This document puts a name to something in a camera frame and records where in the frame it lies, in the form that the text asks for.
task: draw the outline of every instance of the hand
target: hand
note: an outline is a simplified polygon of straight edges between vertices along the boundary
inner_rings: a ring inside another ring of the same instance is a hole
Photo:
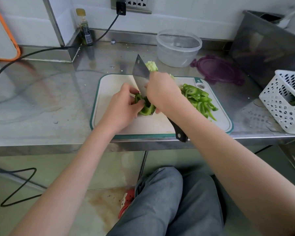
[[[137,94],[139,90],[128,83],[124,83],[120,91],[113,95],[98,125],[104,124],[115,135],[132,123],[138,116],[138,112],[142,110],[144,100],[134,104],[134,97],[130,95],[131,93]]]
[[[150,103],[157,107],[156,113],[164,112],[170,103],[174,103],[177,98],[183,97],[179,87],[168,73],[152,71],[146,88],[147,98]]]

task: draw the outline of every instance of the cleaver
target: cleaver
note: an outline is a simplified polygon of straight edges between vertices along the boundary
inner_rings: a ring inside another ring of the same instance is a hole
[[[147,90],[144,87],[146,83],[150,80],[150,71],[146,67],[145,63],[141,59],[140,55],[137,56],[136,62],[133,67],[132,75],[134,78],[134,81],[136,82],[138,89],[142,95],[142,97],[145,97],[147,95]],[[172,120],[168,119],[170,123],[173,125],[176,133],[176,138],[185,143],[188,141],[188,137],[186,134],[181,130],[181,128],[174,123]]]

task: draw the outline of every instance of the countertop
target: countertop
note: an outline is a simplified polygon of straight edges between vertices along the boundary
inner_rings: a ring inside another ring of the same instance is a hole
[[[0,156],[74,153],[90,134],[89,120],[99,79],[131,74],[137,54],[153,60],[159,71],[201,77],[196,68],[173,68],[157,59],[156,46],[100,41],[84,47],[74,63],[22,61],[0,75]],[[222,51],[200,50],[197,59]],[[244,73],[242,86],[211,85],[234,123],[230,134],[243,145],[287,143],[285,133],[260,102],[260,87]],[[106,151],[193,148],[173,138],[113,140]]]

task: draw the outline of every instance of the leg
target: leg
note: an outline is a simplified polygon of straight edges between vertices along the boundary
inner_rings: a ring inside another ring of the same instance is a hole
[[[183,174],[183,192],[169,236],[223,234],[223,216],[213,179],[199,171]]]
[[[135,198],[107,236],[164,236],[177,213],[182,176],[174,167],[157,169],[140,179]]]

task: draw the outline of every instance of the forearm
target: forearm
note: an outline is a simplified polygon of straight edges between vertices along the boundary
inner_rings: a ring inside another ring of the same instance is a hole
[[[96,127],[78,154],[27,212],[12,236],[67,235],[113,134]]]
[[[294,234],[295,186],[187,102],[177,99],[165,114],[187,134],[236,205],[263,233]]]

